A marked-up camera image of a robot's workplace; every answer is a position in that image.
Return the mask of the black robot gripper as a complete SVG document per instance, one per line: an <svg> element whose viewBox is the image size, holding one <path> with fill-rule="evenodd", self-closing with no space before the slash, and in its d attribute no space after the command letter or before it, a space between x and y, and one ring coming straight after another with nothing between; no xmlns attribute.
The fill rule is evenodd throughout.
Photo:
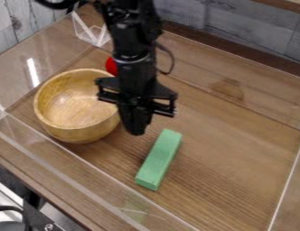
<svg viewBox="0 0 300 231"><path fill-rule="evenodd" d="M116 62L117 75L97 78L97 99L119 107L119 117L127 132L141 135L152 115L172 117L177 93L156 79L156 65L149 59Z"/></svg>

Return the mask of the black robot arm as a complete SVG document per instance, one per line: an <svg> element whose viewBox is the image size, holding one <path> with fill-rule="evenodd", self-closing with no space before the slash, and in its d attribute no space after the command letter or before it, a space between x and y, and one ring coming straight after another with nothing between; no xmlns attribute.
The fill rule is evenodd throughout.
<svg viewBox="0 0 300 231"><path fill-rule="evenodd" d="M156 78L156 50L165 47L156 42L161 21L153 0L92 0L92 6L103 16L117 68L116 76L93 81L96 96L117 107L127 132L141 135L153 115L175 116L177 99Z"/></svg>

